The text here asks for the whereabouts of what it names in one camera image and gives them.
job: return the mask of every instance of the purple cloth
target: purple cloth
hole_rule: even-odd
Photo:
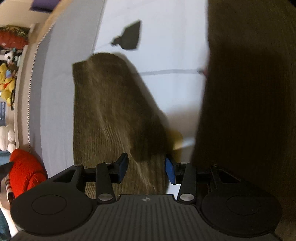
[[[34,0],[31,10],[51,12],[59,3],[60,0]]]

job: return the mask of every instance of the brown cloth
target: brown cloth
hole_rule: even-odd
[[[125,61],[99,53],[73,64],[73,77],[74,163],[92,168],[126,152],[129,167],[113,185],[115,195],[165,194],[165,129]],[[87,183],[86,194],[95,198],[94,183]]]
[[[192,162],[217,163],[275,195],[276,234],[296,240],[296,8],[209,0],[210,62]]]

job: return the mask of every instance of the yellow stuffed animal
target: yellow stuffed animal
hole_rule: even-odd
[[[0,91],[1,91],[1,98],[6,100],[8,106],[11,105],[11,92],[15,88],[15,78],[10,77],[6,78],[6,71],[7,71],[6,64],[3,63],[0,66]]]

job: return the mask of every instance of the red plush toy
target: red plush toy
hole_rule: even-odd
[[[14,150],[10,161],[14,162],[9,178],[15,198],[47,179],[40,162],[27,151]]]

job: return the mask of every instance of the beige wall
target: beige wall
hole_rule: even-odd
[[[0,5],[0,25],[15,25],[29,28],[33,23],[41,25],[48,13],[30,11],[33,0],[5,0]]]

